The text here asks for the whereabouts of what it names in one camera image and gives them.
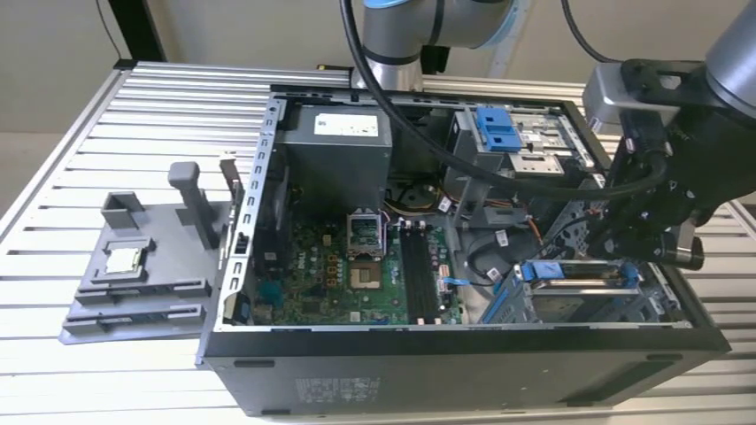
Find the blue plastic clip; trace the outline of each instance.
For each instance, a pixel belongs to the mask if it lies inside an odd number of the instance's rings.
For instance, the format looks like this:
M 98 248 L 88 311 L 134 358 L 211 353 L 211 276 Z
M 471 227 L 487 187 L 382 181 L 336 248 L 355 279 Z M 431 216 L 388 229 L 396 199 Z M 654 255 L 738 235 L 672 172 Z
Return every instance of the blue plastic clip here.
M 519 152 L 520 136 L 512 126 L 510 113 L 502 108 L 478 108 L 478 127 L 488 152 Z

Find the aluminum extrusion table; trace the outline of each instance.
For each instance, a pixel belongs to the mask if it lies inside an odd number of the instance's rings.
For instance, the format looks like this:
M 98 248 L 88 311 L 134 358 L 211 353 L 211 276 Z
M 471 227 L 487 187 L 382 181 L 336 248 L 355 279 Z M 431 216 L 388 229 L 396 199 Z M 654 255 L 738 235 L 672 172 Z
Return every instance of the aluminum extrusion table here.
M 0 418 L 11 423 L 256 423 L 212 371 L 196 339 L 64 346 L 60 323 L 98 241 L 112 190 L 178 203 L 171 163 L 196 161 L 211 200 L 228 197 L 218 156 L 252 162 L 270 84 L 347 86 L 344 72 L 140 63 L 114 71 L 0 220 Z M 427 91 L 542 97 L 582 104 L 583 85 L 427 77 Z M 614 151 L 616 138 L 600 137 Z M 708 258 L 686 272 L 732 353 L 614 410 L 359 416 L 359 421 L 624 425 L 756 422 L 756 222 L 738 202 L 699 230 Z M 332 421 L 334 418 L 318 418 Z

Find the case label sticker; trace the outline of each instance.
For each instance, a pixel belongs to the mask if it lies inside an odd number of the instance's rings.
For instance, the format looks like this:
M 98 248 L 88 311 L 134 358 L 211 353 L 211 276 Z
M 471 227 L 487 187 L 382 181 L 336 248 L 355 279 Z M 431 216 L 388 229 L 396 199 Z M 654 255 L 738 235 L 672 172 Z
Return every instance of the case label sticker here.
M 370 403 L 376 401 L 380 378 L 296 378 L 304 403 Z

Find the black cable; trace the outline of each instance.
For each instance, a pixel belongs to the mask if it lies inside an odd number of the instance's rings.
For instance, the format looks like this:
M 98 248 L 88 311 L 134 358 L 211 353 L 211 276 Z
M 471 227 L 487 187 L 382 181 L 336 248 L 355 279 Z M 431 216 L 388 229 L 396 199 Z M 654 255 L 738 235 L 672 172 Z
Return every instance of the black cable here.
M 114 35 L 110 33 L 108 24 L 106 23 L 106 17 L 103 16 L 103 9 L 99 5 L 99 0 L 95 0 L 95 4 L 98 5 L 98 13 L 99 13 L 99 20 L 103 23 L 103 28 L 106 28 L 106 34 L 108 34 L 110 43 L 114 45 L 114 49 L 116 50 L 116 54 L 119 55 L 119 59 L 123 59 L 123 55 L 120 54 L 119 45 L 114 40 Z
M 578 24 L 575 23 L 575 17 L 572 16 L 572 9 L 570 7 L 570 0 L 563 0 L 563 12 L 564 12 L 564 19 L 567 19 L 567 26 L 570 26 L 570 32 L 572 33 L 572 36 L 575 37 L 578 44 L 580 44 L 580 47 L 583 47 L 583 50 L 586 50 L 586 53 L 588 53 L 591 58 L 604 63 L 622 62 L 620 60 L 604 56 L 602 53 L 596 51 L 596 49 L 594 49 L 594 47 L 591 47 L 591 44 L 588 44 L 587 39 L 583 37 L 583 34 L 580 34 L 580 29 L 578 29 Z
M 355 22 L 355 11 L 352 10 L 351 0 L 340 0 L 342 5 L 342 20 L 344 22 L 344 29 L 347 32 L 347 43 L 350 52 L 355 60 L 355 67 L 363 76 L 368 91 L 376 99 L 380 109 L 388 115 L 391 121 L 396 126 L 404 130 L 410 135 L 418 139 L 419 142 L 426 144 L 430 153 L 439 159 L 439 161 L 458 170 L 460 173 L 467 174 L 471 178 L 487 182 L 495 188 L 524 192 L 530 195 L 547 197 L 558 201 L 570 201 L 574 199 L 584 200 L 612 200 L 630 197 L 638 192 L 654 188 L 664 181 L 667 172 L 667 163 L 662 157 L 651 158 L 651 172 L 648 176 L 636 182 L 627 185 L 606 189 L 568 189 L 558 188 L 554 186 L 544 186 L 538 183 L 518 181 L 515 179 L 503 177 L 502 175 L 490 173 L 470 162 L 458 158 L 454 154 L 439 146 L 439 144 L 423 134 L 412 125 L 407 117 L 404 117 L 399 108 L 388 100 L 387 94 L 380 87 L 380 84 L 370 70 L 368 61 L 366 59 L 366 52 L 363 50 L 362 41 L 359 39 L 358 24 Z

